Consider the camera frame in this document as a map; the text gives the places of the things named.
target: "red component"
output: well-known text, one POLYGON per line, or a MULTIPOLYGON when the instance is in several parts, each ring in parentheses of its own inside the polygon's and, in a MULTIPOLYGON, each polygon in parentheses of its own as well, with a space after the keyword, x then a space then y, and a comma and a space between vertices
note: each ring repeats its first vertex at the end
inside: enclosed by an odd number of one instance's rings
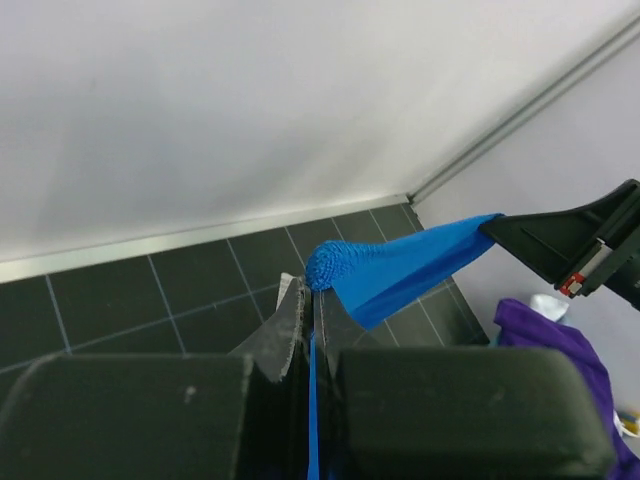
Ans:
POLYGON ((564 283, 564 285, 562 285, 558 290, 560 291, 560 293, 562 293, 563 295, 566 295, 567 297, 574 297, 576 293, 580 291, 580 288, 582 287, 582 284, 584 283, 584 281, 585 281, 584 275, 582 275, 581 273, 574 273, 569 277, 569 280, 567 280, 564 283))

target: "wall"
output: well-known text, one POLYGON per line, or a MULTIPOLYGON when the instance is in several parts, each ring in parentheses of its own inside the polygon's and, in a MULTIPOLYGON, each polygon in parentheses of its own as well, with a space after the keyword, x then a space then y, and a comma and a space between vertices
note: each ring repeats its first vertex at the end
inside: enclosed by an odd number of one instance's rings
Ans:
POLYGON ((635 5, 4 2, 0 261, 404 193, 635 5))
MULTIPOLYGON (((427 197, 417 207, 423 223, 563 210, 640 179, 638 58, 640 40, 427 197)), ((491 335, 500 298, 553 292, 499 247, 455 280, 491 335)), ((640 408, 640 312, 606 288, 574 299, 570 312, 609 368, 618 400, 640 408)))

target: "white trim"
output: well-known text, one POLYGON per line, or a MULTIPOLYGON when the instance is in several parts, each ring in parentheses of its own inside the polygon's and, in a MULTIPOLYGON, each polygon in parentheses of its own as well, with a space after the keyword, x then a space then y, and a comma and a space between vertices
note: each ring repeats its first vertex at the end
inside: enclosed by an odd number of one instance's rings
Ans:
POLYGON ((582 49, 569 66, 564 65, 561 70, 537 84, 531 93, 525 96, 524 101, 520 100, 511 105, 487 130, 474 136, 460 154, 445 162, 422 185, 415 188, 409 194, 411 204, 417 205, 422 202, 631 43, 640 35, 640 7, 633 8, 624 20, 617 22, 604 35, 598 36, 582 49))
POLYGON ((208 228, 171 233, 156 237, 129 240, 101 245, 97 247, 81 248, 67 252, 51 253, 31 258, 8 260, 0 262, 0 283, 11 282, 23 278, 46 275, 49 273, 70 270, 73 268, 97 265, 125 258, 139 257, 152 253, 172 250, 174 248, 212 242, 229 237, 237 237, 247 233, 285 227, 297 223, 320 220, 338 215, 370 210, 372 208, 387 207, 406 203, 405 195, 390 195, 373 200, 354 202, 332 207, 320 207, 255 220, 216 225, 208 228))

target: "purple cloth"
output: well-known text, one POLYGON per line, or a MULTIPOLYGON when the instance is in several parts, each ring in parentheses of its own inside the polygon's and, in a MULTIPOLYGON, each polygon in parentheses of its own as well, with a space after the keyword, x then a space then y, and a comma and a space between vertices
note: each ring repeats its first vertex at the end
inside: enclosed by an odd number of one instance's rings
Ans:
POLYGON ((548 320, 513 299, 500 301, 495 323, 502 327, 498 340, 500 346, 548 347, 560 350, 569 357, 589 386, 618 454, 618 462, 608 478, 640 479, 640 459, 625 445, 613 424, 609 374, 584 335, 575 328, 548 320))

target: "tiled floor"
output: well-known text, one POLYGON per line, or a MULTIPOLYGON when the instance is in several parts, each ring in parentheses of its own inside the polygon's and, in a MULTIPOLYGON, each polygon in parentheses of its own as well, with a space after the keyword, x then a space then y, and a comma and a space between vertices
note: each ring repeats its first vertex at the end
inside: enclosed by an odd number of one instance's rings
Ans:
MULTIPOLYGON (((280 273, 302 274, 318 244, 420 228, 397 205, 0 285, 0 399, 49 353, 229 352, 274 312, 280 273)), ((451 280, 373 335, 388 345, 486 342, 451 280)))

